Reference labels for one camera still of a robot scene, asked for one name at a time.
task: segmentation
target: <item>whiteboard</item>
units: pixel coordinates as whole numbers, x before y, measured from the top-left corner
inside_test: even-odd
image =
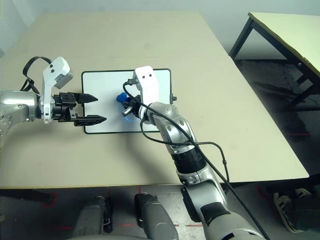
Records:
[[[98,101],[85,103],[83,115],[100,115],[106,120],[102,123],[85,126],[87,134],[110,134],[110,133],[140,133],[140,120],[132,113],[123,117],[121,112],[124,107],[116,101],[116,97],[123,93],[123,83],[133,76],[134,70],[114,71],[84,71],[82,78],[82,92],[95,96]],[[171,72],[169,69],[154,69],[159,82],[159,101],[170,104],[171,95]],[[126,89],[134,97],[140,92],[136,86],[127,85]],[[151,124],[143,124],[146,132],[156,132],[158,129]]]

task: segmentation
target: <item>cable connector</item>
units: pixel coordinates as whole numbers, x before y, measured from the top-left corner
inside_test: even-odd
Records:
[[[129,78],[128,81],[125,82],[125,85],[135,85],[137,84],[139,81],[137,78]]]

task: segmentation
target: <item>black metal table frame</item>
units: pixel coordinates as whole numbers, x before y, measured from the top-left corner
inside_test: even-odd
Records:
[[[294,55],[287,47],[285,47],[278,39],[272,36],[267,30],[259,25],[254,19],[249,17],[248,21],[244,25],[239,37],[235,41],[229,56],[232,60],[235,60],[241,47],[247,40],[252,29],[256,30],[262,37],[264,37],[270,44],[272,44],[291,64],[296,66],[302,73],[302,76],[297,80],[300,85],[306,80],[310,80],[312,85],[308,87],[304,92],[298,95],[295,99],[289,102],[281,112],[302,112],[302,111],[319,111],[320,106],[300,106],[296,107],[297,104],[301,103],[310,95],[320,94],[320,76],[314,73],[307,65],[305,65],[296,55]]]

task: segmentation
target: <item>red floor marking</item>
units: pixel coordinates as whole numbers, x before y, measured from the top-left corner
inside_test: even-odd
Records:
[[[186,227],[203,227],[202,224],[195,224],[195,225],[190,224],[190,225],[185,225],[185,226]]]
[[[41,207],[43,208],[54,208],[57,202],[57,196],[58,193],[57,192],[49,192],[49,194],[53,195],[53,201],[50,204],[47,203],[42,203]]]
[[[262,190],[261,190],[261,187],[260,185],[256,185],[255,186],[255,191],[258,193],[258,196],[261,198],[261,199],[266,199],[266,196],[262,194]]]

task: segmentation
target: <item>gray floor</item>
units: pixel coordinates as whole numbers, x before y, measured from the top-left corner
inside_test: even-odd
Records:
[[[270,90],[269,85],[286,88],[294,93],[301,91],[298,85],[294,83],[294,79],[299,76],[299,72],[290,65],[242,61],[239,62],[239,69],[256,90],[261,101],[266,102],[267,109],[283,100],[279,96],[276,96],[276,103],[271,100],[269,93],[273,90]],[[317,97],[312,97],[305,104],[312,104],[317,101]],[[317,112],[275,115],[273,119],[286,135],[307,171],[313,174],[320,172],[320,161],[318,159],[320,127]],[[289,131],[306,131],[309,135],[306,137],[290,135],[288,129]],[[320,240],[320,234],[313,231],[296,234],[288,232],[283,226],[271,198],[258,194],[255,183],[237,187],[236,191],[252,210],[272,240]],[[38,202],[0,197],[0,215],[5,216],[5,220],[0,223],[1,240],[67,239],[72,234],[79,212],[85,202],[97,195],[111,196],[113,199],[114,230],[112,234],[144,237],[145,234],[137,226],[134,214],[133,198],[138,192],[148,192],[158,197],[176,225],[180,239],[204,239],[202,226],[199,223],[192,222],[186,212],[180,194],[180,186],[68,188],[43,190],[43,192],[57,194],[54,207],[44,207]],[[228,193],[227,199],[232,211],[241,214],[252,223],[245,210],[231,193]]]

